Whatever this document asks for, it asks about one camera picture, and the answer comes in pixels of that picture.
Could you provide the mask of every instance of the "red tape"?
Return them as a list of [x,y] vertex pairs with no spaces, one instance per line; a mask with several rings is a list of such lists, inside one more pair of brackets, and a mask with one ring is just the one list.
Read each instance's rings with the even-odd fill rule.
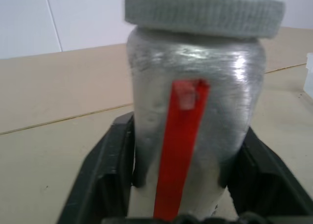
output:
[[210,86],[203,80],[172,83],[156,188],[154,218],[177,216]]

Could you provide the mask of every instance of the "white wall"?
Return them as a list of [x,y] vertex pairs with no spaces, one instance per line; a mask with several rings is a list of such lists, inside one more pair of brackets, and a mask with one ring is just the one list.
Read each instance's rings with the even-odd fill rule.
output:
[[[283,26],[313,29],[312,0],[283,0]],[[0,59],[125,43],[123,0],[0,0]]]
[[59,51],[46,0],[0,0],[0,59]]

